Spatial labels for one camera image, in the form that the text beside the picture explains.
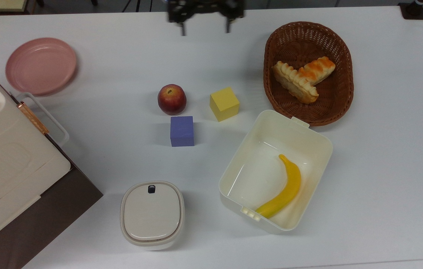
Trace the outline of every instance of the toy banana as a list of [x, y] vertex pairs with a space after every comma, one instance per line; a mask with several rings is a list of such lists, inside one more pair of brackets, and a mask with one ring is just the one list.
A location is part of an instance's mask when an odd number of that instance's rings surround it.
[[283, 188], [275, 198], [256, 209], [258, 214], [267, 219], [274, 216], [289, 204], [296, 197], [301, 185], [301, 173], [298, 166], [288, 160], [283, 154], [280, 154], [278, 157], [285, 164], [288, 181], [286, 182], [285, 188]]

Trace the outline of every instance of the block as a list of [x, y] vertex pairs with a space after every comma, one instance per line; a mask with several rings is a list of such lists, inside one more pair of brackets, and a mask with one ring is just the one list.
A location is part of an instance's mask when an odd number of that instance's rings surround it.
[[231, 87], [210, 94], [210, 109], [218, 121], [235, 116], [239, 108], [240, 102]]
[[193, 146], [193, 116], [170, 118], [170, 141], [172, 146]]

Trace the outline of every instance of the plate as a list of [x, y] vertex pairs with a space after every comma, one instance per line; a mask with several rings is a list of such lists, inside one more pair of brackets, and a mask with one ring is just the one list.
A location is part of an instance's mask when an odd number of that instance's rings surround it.
[[[303, 104], [276, 81], [272, 66], [282, 61], [298, 69], [327, 56], [336, 68], [316, 85], [316, 102]], [[297, 117], [311, 126], [324, 126], [340, 119], [353, 100], [353, 65], [348, 47], [328, 27], [314, 22], [291, 22], [276, 29], [265, 47], [263, 84], [273, 108], [288, 118]]]
[[74, 50], [56, 38], [38, 38], [19, 46], [7, 60], [7, 81], [19, 92], [46, 95], [61, 90], [77, 66]]

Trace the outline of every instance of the pink plate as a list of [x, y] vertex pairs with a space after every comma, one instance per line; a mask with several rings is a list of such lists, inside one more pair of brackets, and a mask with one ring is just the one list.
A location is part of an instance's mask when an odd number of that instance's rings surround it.
[[34, 95], [61, 90], [73, 76], [74, 50], [56, 38], [38, 38], [18, 47], [7, 60], [5, 76], [19, 92]]

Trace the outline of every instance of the yellow cube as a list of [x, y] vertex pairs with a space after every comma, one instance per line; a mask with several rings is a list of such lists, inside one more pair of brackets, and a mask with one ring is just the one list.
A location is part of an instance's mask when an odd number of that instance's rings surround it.
[[210, 94], [210, 108], [218, 121], [238, 114], [240, 102], [231, 87]]

